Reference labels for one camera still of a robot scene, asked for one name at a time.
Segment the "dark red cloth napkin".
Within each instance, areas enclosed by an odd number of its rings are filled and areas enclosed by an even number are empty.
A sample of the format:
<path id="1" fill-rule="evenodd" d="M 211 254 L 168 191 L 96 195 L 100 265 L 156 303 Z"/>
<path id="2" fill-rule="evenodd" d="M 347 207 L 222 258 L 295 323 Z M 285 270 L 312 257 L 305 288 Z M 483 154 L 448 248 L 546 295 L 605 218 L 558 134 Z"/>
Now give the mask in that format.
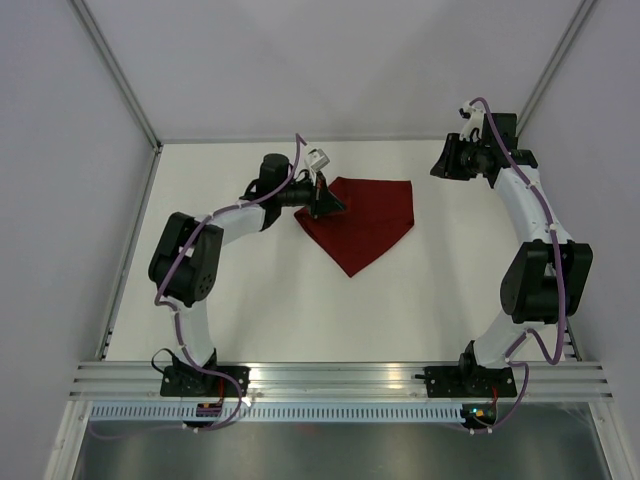
<path id="1" fill-rule="evenodd" d="M 338 177 L 329 191 L 345 204 L 345 211 L 314 219 L 302 208 L 294 218 L 348 277 L 379 259 L 415 224 L 408 180 Z"/>

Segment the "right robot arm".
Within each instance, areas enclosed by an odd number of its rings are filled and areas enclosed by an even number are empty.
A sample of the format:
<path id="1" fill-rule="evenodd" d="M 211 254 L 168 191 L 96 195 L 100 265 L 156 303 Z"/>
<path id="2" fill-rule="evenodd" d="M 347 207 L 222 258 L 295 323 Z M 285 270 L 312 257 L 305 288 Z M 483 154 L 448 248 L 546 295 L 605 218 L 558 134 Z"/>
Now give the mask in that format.
<path id="1" fill-rule="evenodd" d="M 507 208 L 520 247 L 499 290 L 501 312 L 469 342 L 454 366 L 427 367 L 430 398 L 516 397 L 513 368 L 534 339 L 545 361 L 562 358 L 569 317 L 578 309 L 593 250 L 576 242 L 555 216 L 533 153 L 518 146 L 517 117 L 464 106 L 462 130 L 446 137 L 432 176 L 457 181 L 483 177 Z"/>

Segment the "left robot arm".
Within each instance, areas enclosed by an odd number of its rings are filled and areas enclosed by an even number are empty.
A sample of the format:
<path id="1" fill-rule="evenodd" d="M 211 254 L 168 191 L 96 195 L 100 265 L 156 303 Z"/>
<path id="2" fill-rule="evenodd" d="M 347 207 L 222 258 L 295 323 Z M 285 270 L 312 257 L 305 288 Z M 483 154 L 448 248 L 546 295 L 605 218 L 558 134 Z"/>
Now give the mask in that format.
<path id="1" fill-rule="evenodd" d="M 344 212 L 345 204 L 330 192 L 322 172 L 329 162 L 319 148 L 298 153 L 295 160 L 270 153 L 236 203 L 202 218 L 170 215 L 148 268 L 157 288 L 154 302 L 169 308 L 177 342 L 162 372 L 162 396 L 222 396 L 225 388 L 237 397 L 244 394 L 248 373 L 218 366 L 209 333 L 207 298 L 222 250 L 270 228 L 285 208 L 303 207 L 312 218 Z"/>

